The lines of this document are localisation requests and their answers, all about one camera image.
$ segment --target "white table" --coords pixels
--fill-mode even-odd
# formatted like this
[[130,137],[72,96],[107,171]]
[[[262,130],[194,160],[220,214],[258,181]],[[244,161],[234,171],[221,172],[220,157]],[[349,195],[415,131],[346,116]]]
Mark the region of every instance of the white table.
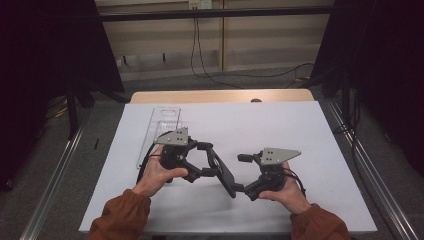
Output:
[[[214,150],[236,182],[249,184],[259,176],[256,164],[237,161],[239,153],[264,147],[296,149],[289,161],[301,178],[310,202],[334,212],[351,232],[376,231],[364,200],[317,102],[128,104],[80,231],[88,231],[104,203],[135,184],[135,163],[152,110],[178,106],[193,139],[214,144]],[[204,151],[187,158],[207,167]],[[176,179],[152,198],[146,234],[280,234],[290,232],[289,212],[279,203],[251,202],[243,193],[232,199],[217,178],[194,183]]]

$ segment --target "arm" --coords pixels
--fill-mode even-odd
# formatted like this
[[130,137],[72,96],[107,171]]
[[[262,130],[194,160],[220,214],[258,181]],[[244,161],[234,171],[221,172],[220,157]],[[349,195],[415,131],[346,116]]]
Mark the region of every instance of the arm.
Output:
[[149,158],[143,177],[133,189],[109,200],[102,216],[95,219],[90,227],[90,240],[95,239],[138,239],[142,234],[150,212],[150,197],[155,195],[168,179],[184,177],[186,169],[166,170],[159,163],[162,146]]
[[[284,162],[283,167],[289,169],[288,163]],[[293,240],[350,239],[343,220],[316,204],[311,205],[293,178],[286,177],[284,187],[280,191],[264,191],[259,198],[278,201],[292,213],[290,219]]]

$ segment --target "sleeve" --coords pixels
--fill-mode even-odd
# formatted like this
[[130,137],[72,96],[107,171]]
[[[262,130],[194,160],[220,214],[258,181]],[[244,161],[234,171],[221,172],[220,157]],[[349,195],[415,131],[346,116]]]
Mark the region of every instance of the sleeve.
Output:
[[91,224],[88,239],[138,239],[146,225],[150,203],[150,198],[125,190],[105,204],[102,216]]
[[292,240],[350,240],[346,224],[317,204],[299,215],[292,215]]

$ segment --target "hand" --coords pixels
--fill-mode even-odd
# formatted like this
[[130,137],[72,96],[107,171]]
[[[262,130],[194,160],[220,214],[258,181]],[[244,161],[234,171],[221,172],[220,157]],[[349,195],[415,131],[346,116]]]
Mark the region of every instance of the hand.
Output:
[[163,145],[160,145],[152,154],[154,156],[149,158],[143,177],[132,189],[134,193],[151,197],[155,195],[169,179],[188,175],[188,171],[185,168],[175,168],[172,170],[163,168],[159,162],[162,149]]
[[[283,168],[290,169],[289,164],[283,162]],[[285,177],[284,181],[283,189],[278,192],[263,191],[259,194],[259,198],[278,201],[293,214],[301,214],[308,210],[311,204],[300,191],[296,180],[291,177]]]

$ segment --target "transparent plastic case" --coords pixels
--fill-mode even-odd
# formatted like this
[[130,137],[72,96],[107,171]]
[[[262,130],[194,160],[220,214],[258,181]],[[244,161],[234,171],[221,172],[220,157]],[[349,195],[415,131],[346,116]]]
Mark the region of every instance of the transparent plastic case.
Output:
[[179,107],[157,107],[153,109],[149,127],[144,137],[143,146],[138,157],[137,169],[143,163],[144,157],[153,141],[163,133],[174,131],[182,127],[181,108]]

